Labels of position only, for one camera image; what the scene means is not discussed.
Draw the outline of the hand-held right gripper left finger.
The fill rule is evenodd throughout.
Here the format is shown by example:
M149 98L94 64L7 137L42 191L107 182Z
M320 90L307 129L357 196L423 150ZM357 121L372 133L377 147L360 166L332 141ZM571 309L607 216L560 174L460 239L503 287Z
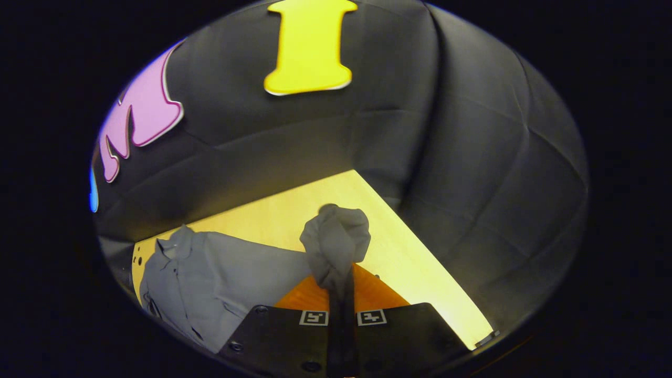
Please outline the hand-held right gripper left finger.
M343 375L343 287L301 280L275 306L258 304L218 356L254 376Z

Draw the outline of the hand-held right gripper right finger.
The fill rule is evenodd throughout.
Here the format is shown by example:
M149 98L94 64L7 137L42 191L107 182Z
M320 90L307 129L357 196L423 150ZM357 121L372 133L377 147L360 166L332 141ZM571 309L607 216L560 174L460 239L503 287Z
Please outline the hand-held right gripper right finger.
M343 375L426 377L468 354L430 303L409 304L361 266L351 266L343 335Z

